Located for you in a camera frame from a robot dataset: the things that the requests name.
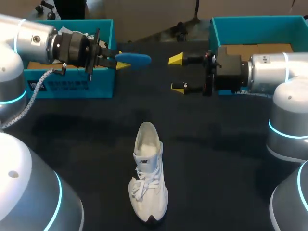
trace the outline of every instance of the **shoe tongue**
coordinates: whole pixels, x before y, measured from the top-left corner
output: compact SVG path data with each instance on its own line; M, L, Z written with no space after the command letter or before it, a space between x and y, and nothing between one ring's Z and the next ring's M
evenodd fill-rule
M157 154L151 156L140 156L134 153L134 158L138 166L138 170L144 173L152 173L156 169L157 165Z

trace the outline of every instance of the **black tabletop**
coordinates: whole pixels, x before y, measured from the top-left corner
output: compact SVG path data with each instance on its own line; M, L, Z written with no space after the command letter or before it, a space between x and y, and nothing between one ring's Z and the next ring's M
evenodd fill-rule
M7 130L33 149L80 196L85 231L148 230L136 218L128 183L140 124L152 122L164 143L169 204L155 230L271 231L270 195L296 166L265 147L271 100L254 96L183 96L172 81L203 82L200 65L168 66L206 42L120 44L152 57L121 70L103 100L38 100Z

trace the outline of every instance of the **cable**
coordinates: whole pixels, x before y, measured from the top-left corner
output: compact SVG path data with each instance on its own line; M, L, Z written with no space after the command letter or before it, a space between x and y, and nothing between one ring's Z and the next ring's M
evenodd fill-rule
M50 69L48 71L46 71L41 78L39 78L34 91L33 91L33 95L30 98L30 101L28 103L28 105L25 107L25 109L13 120L11 120L8 123L5 124L1 124L0 121L0 132L3 132L4 129L8 128L9 126L13 125L14 123L16 123L17 121L21 120L22 118L24 118L24 116L29 112L30 108L32 107L32 105L34 104L34 101L37 97L37 94L39 92L40 86L43 84L44 80L51 74L53 73L54 69Z
M85 35L87 38L89 38L89 39L94 39L94 35L89 35L88 33L82 33L82 32L80 32L80 31L76 31L76 30L74 30L74 31L72 31L72 32L77 32L77 33L80 33L80 34L82 34L82 35Z
M272 95L269 95L269 94L261 94L261 93L250 93L249 91L247 90L239 90L235 93L235 95L252 95L252 96L260 96L260 97L265 97L265 98L273 98Z

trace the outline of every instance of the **white sneaker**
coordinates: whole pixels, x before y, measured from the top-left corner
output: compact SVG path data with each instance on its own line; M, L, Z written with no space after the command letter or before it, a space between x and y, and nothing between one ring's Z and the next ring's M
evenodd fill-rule
M156 223L167 210L168 190L164 182L162 154L163 143L154 125L142 123L133 153L139 180L131 179L128 192L135 213L146 223Z

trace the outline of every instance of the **blue foam sponge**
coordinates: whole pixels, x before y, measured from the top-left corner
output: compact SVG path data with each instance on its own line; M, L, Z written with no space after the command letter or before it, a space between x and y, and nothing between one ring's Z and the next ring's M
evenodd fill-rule
M131 67L138 68L151 63L152 59L146 54L121 53L115 56L116 61L131 64Z

